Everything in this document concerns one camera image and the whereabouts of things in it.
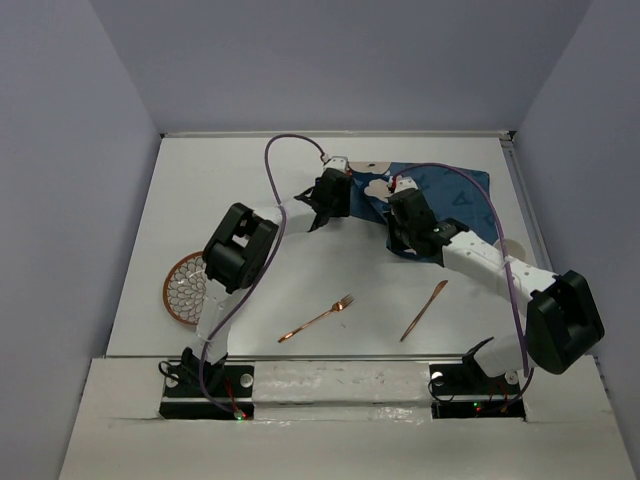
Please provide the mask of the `blue cartoon placemat cloth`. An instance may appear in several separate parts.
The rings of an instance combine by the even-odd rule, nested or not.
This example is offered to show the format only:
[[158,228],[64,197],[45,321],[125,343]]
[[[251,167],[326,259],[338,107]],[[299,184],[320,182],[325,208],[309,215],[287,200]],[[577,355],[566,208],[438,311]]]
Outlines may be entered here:
[[[350,167],[353,178],[350,215],[384,225],[385,213],[389,210],[389,178],[407,168],[408,164],[353,162]],[[410,170],[407,175],[423,192],[437,219],[453,218],[489,243],[498,239],[492,210],[484,198],[490,187],[488,173],[466,169],[463,175],[459,175],[441,167],[422,167]]]

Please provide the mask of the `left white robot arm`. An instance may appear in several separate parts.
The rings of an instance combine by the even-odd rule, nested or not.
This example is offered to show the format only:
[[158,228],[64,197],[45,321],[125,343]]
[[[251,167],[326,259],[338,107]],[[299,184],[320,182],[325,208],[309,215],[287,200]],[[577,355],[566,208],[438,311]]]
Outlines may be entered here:
[[233,204],[204,247],[206,294],[196,341],[181,355],[179,378],[212,396],[223,380],[231,318],[266,273],[286,235],[310,233],[350,214],[352,177],[326,167],[312,187],[284,203],[253,210]]

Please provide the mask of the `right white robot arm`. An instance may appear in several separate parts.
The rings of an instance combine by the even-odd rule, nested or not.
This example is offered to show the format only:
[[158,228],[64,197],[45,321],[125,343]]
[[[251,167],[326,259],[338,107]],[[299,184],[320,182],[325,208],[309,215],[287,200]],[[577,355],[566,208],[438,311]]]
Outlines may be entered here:
[[539,269],[503,254],[457,220],[437,220],[407,179],[388,204],[393,247],[478,282],[512,307],[515,334],[490,337],[465,354],[460,379],[468,390],[482,392],[499,376],[533,367],[560,375],[604,337],[589,284],[579,273]]

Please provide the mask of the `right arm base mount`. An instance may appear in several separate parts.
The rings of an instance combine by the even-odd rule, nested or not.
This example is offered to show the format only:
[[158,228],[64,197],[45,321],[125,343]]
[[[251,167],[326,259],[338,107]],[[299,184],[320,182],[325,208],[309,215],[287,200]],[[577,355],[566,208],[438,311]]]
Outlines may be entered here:
[[526,418],[518,379],[475,377],[463,363],[432,364],[429,374],[427,387],[436,420]]

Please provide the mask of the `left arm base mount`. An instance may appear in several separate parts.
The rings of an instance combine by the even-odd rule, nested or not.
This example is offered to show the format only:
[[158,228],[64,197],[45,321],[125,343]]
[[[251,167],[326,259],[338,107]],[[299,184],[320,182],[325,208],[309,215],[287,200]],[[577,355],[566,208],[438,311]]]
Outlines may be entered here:
[[164,377],[159,406],[162,418],[220,421],[253,418],[253,364],[227,363],[207,386],[208,396],[201,390],[197,367],[189,371],[178,361],[159,362],[158,369]]

